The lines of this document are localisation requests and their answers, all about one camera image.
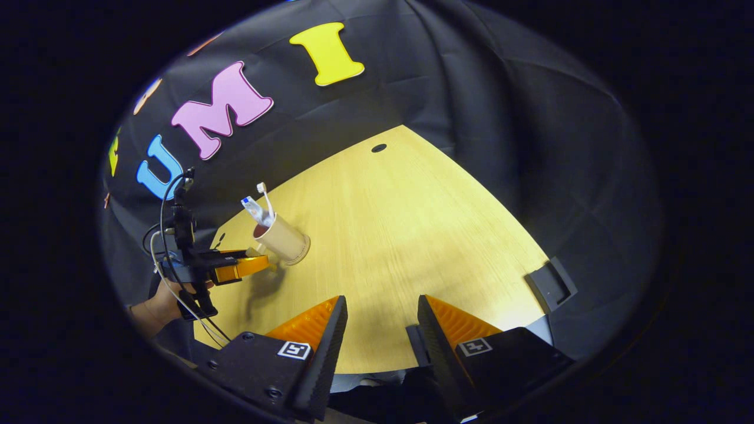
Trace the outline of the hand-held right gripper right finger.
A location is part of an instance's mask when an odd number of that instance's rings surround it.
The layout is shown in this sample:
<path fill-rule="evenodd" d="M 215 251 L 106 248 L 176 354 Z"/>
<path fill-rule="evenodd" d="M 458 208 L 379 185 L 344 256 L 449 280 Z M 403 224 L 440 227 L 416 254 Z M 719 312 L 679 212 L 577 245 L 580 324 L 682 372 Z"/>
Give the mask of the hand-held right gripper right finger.
<path fill-rule="evenodd" d="M 512 407 L 574 364 L 527 328 L 498 329 L 433 296 L 418 298 L 417 315 L 439 392 L 458 421 Z"/>

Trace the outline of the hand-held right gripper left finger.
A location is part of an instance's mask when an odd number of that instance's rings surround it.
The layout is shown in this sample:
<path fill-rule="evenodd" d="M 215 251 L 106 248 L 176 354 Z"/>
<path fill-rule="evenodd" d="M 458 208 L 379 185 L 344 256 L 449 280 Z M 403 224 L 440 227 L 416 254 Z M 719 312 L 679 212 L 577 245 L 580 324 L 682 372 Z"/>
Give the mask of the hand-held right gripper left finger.
<path fill-rule="evenodd" d="M 347 320 L 346 298 L 334 296 L 266 335 L 240 333 L 197 373 L 264 422 L 323 420 Z"/>

